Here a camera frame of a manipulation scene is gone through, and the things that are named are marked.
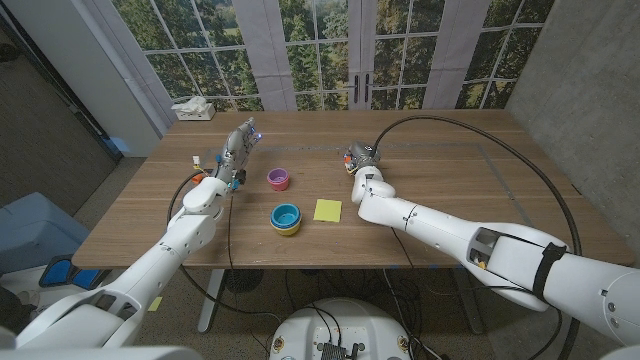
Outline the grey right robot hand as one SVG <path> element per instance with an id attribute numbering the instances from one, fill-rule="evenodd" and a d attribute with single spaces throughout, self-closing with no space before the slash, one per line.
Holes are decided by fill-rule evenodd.
<path id="1" fill-rule="evenodd" d="M 347 172 L 354 175 L 359 169 L 374 166 L 380 161 L 378 150 L 372 154 L 373 147 L 361 141 L 353 142 L 344 154 L 344 165 Z"/>

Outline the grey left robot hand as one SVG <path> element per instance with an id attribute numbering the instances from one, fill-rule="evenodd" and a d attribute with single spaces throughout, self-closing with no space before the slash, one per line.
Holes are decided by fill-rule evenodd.
<path id="1" fill-rule="evenodd" d="M 234 184 L 236 175 L 245 169 L 249 154 L 262 138 L 255 130 L 255 123 L 255 119 L 249 117 L 229 134 L 222 148 L 215 178 L 225 182 L 229 187 Z"/>

